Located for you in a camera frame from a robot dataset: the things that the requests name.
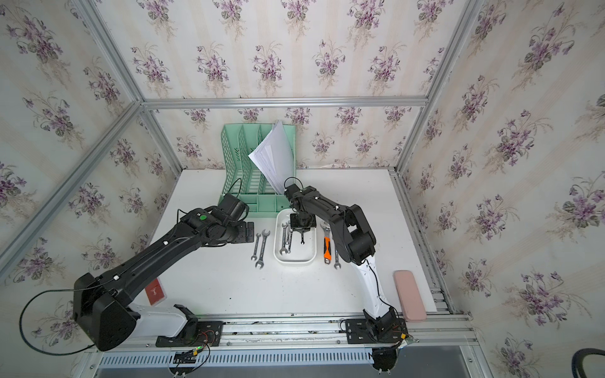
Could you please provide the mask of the small circuit board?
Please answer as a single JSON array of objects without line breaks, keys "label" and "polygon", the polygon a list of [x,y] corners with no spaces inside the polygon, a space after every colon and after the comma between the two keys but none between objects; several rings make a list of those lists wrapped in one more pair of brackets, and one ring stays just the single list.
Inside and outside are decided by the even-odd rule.
[{"label": "small circuit board", "polygon": [[176,352],[173,356],[172,363],[174,365],[195,364],[198,360],[197,351]]}]

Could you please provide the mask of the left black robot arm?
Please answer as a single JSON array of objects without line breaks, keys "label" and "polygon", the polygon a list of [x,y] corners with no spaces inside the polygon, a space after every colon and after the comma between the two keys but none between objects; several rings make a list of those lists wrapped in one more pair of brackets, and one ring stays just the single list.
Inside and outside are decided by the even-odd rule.
[{"label": "left black robot arm", "polygon": [[74,283],[73,319],[100,351],[110,351],[131,336],[175,337],[194,322],[191,311],[176,306],[159,312],[133,301],[181,258],[200,248],[245,243],[249,207],[227,194],[217,206],[184,214],[164,236],[119,266]]}]

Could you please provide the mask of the small silver wrench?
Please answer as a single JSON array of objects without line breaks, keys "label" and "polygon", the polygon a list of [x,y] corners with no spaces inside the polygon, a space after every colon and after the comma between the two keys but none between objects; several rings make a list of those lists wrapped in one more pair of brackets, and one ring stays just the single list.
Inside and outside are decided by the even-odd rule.
[{"label": "small silver wrench", "polygon": [[259,241],[260,241],[261,237],[262,237],[261,233],[257,233],[255,235],[255,246],[254,246],[253,255],[251,256],[252,261],[257,261],[257,259],[258,259],[258,245],[259,245]]}]

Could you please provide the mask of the green file organizer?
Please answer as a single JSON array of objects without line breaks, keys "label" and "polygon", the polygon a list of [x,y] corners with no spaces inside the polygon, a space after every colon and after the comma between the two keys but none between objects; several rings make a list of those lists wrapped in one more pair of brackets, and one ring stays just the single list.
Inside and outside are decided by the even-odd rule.
[{"label": "green file organizer", "polygon": [[267,137],[272,124],[225,124],[221,132],[226,179],[225,195],[238,195],[249,206],[250,217],[276,217],[289,202],[277,194],[249,154]]}]

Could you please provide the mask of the orange handled adjustable wrench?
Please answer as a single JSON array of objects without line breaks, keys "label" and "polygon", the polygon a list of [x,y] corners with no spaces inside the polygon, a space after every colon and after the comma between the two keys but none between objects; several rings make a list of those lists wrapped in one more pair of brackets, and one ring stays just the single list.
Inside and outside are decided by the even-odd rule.
[{"label": "orange handled adjustable wrench", "polygon": [[332,261],[332,251],[331,251],[331,229],[328,225],[327,222],[323,222],[321,224],[321,229],[324,232],[324,239],[323,239],[323,258],[324,258],[324,263],[326,265],[330,265],[331,261]]}]

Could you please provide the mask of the white plastic storage box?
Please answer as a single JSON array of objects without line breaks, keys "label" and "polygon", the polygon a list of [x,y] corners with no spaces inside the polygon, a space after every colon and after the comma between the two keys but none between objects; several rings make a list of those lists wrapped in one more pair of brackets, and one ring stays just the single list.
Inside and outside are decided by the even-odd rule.
[{"label": "white plastic storage box", "polygon": [[318,230],[312,228],[305,233],[305,244],[301,244],[299,232],[291,232],[291,253],[280,255],[282,241],[282,225],[290,221],[292,209],[283,209],[276,218],[276,240],[274,242],[274,257],[284,266],[308,266],[318,256]]}]

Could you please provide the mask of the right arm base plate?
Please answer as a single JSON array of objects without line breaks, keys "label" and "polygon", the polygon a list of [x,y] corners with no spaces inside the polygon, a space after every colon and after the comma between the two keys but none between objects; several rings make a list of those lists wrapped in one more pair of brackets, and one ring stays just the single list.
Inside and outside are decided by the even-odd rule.
[{"label": "right arm base plate", "polygon": [[398,313],[389,310],[385,315],[372,318],[364,313],[363,318],[345,319],[343,332],[348,344],[395,344],[408,334],[406,322]]}]

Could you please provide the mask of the silver wrench in box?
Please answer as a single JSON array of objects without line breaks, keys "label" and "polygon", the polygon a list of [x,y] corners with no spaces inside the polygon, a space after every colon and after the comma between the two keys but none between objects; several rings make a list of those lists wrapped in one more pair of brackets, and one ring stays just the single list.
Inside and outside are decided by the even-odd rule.
[{"label": "silver wrench in box", "polygon": [[287,221],[282,225],[282,241],[279,250],[280,255],[286,255],[291,253],[291,225]]}]

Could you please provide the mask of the white paper stack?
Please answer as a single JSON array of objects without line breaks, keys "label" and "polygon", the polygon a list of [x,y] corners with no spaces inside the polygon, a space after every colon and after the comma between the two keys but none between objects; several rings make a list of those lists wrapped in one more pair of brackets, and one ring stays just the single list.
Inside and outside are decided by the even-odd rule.
[{"label": "white paper stack", "polygon": [[296,175],[296,154],[282,121],[272,125],[267,136],[262,138],[248,157],[268,180],[272,189],[283,195],[286,180]]}]

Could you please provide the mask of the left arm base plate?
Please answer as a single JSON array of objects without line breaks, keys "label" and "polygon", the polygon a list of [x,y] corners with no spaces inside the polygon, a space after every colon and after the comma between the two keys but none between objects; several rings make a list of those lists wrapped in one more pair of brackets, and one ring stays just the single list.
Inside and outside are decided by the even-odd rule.
[{"label": "left arm base plate", "polygon": [[168,337],[159,335],[155,346],[159,348],[168,347],[195,347],[218,346],[221,340],[224,322],[222,321],[203,321],[198,318],[189,308],[176,304],[173,306],[180,314],[185,316],[186,323],[184,327],[175,336]]}]

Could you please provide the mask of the silver combination wrench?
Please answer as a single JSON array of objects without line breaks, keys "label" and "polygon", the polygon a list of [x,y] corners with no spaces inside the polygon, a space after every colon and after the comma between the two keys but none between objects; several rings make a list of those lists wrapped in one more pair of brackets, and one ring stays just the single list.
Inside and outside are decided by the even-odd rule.
[{"label": "silver combination wrench", "polygon": [[338,255],[337,250],[334,250],[332,252],[332,259],[333,259],[334,269],[339,269],[341,267],[341,264],[340,264],[339,255]]}]

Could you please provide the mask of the red card package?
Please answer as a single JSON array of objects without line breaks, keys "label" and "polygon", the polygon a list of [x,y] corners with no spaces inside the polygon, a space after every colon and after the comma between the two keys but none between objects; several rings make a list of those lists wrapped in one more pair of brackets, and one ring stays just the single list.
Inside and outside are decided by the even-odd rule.
[{"label": "red card package", "polygon": [[154,279],[146,286],[145,294],[151,306],[158,305],[166,299],[166,294],[159,278]]}]

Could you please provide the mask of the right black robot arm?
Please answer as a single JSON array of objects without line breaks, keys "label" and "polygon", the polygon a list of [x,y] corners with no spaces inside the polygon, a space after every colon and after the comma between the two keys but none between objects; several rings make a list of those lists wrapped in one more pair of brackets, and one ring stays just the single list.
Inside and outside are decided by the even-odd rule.
[{"label": "right black robot arm", "polygon": [[377,239],[362,208],[336,203],[312,186],[288,184],[285,197],[292,209],[291,230],[304,235],[317,226],[318,219],[327,222],[332,236],[331,251],[357,269],[364,286],[363,314],[370,340],[391,343],[394,348],[403,346],[407,331],[398,311],[383,298],[374,258]]}]

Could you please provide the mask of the pink case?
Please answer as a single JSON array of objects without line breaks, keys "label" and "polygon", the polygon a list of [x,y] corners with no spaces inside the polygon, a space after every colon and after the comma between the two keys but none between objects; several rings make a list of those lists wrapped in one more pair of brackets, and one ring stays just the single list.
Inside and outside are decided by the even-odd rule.
[{"label": "pink case", "polygon": [[408,270],[398,270],[393,278],[404,319],[409,322],[425,321],[427,313],[414,274]]}]

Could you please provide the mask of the large silver wrench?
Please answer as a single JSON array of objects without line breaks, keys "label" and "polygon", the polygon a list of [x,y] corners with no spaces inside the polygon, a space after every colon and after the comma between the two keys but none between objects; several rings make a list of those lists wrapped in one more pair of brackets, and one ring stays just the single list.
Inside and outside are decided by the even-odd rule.
[{"label": "large silver wrench", "polygon": [[270,231],[267,229],[264,229],[262,231],[261,235],[262,235],[262,244],[261,244],[260,255],[258,255],[258,259],[255,263],[255,267],[257,269],[263,269],[263,267],[264,267],[264,254],[265,254],[265,249],[266,249],[266,242],[270,236]]}]

